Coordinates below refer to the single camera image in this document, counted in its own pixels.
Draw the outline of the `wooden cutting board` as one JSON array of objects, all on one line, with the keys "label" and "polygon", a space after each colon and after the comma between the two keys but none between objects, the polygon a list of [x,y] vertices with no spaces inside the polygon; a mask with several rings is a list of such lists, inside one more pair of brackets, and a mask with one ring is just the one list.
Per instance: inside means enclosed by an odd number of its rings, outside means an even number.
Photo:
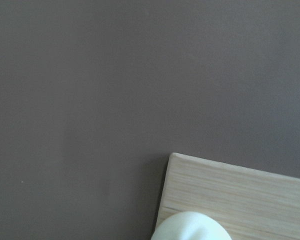
[{"label": "wooden cutting board", "polygon": [[300,240],[300,178],[172,153],[156,224],[200,212],[234,240]]}]

